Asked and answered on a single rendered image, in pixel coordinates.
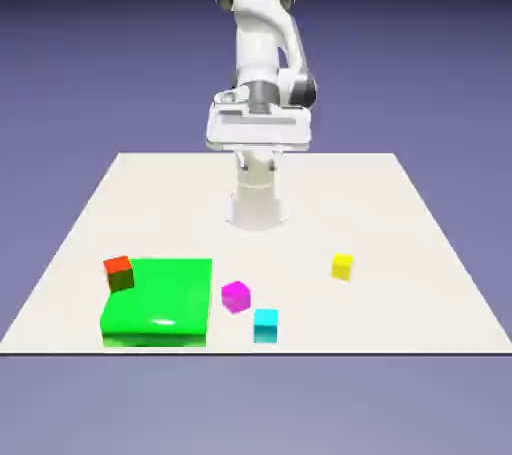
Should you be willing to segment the small cyan cube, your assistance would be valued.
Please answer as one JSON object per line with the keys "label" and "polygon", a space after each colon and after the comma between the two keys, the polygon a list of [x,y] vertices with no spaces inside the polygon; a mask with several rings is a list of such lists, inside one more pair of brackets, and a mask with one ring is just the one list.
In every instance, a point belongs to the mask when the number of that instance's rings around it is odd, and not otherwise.
{"label": "small cyan cube", "polygon": [[276,343],[278,338],[278,310],[256,309],[253,327],[255,343]]}

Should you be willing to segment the small yellow cube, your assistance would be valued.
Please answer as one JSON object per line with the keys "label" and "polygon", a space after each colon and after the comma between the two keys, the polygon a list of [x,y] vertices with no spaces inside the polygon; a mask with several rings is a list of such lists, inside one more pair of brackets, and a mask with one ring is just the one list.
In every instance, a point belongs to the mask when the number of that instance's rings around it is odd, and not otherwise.
{"label": "small yellow cube", "polygon": [[353,262],[354,257],[352,255],[336,253],[331,264],[331,276],[335,279],[349,281]]}

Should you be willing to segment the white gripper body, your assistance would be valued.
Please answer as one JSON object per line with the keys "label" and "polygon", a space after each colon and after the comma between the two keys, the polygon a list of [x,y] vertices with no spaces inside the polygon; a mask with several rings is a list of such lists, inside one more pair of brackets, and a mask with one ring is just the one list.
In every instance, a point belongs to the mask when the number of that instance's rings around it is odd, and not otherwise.
{"label": "white gripper body", "polygon": [[312,139],[311,112],[304,107],[270,105],[270,112],[253,114],[247,103],[214,103],[206,126],[206,142],[217,150],[256,147],[305,151]]}

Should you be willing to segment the small magenta cube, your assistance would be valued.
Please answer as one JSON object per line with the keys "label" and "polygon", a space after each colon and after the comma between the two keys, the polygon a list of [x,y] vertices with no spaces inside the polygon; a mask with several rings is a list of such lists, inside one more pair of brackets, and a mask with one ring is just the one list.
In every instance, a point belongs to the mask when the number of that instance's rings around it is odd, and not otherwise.
{"label": "small magenta cube", "polygon": [[224,285],[221,289],[223,306],[231,313],[239,313],[251,307],[251,291],[241,281]]}

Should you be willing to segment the large green box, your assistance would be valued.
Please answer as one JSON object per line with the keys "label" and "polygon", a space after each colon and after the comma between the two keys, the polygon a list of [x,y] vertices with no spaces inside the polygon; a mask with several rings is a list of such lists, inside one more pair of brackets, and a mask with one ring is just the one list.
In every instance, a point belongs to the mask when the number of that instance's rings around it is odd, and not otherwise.
{"label": "large green box", "polygon": [[116,348],[204,347],[212,260],[129,259],[135,286],[110,292],[100,316],[103,344]]}

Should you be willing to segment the small red cube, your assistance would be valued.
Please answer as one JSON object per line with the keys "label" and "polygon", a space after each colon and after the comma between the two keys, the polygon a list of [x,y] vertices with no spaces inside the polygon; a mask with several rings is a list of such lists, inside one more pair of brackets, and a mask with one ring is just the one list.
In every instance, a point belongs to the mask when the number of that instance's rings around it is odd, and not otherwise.
{"label": "small red cube", "polygon": [[135,286],[133,267],[128,256],[122,255],[106,259],[103,261],[103,265],[111,293]]}

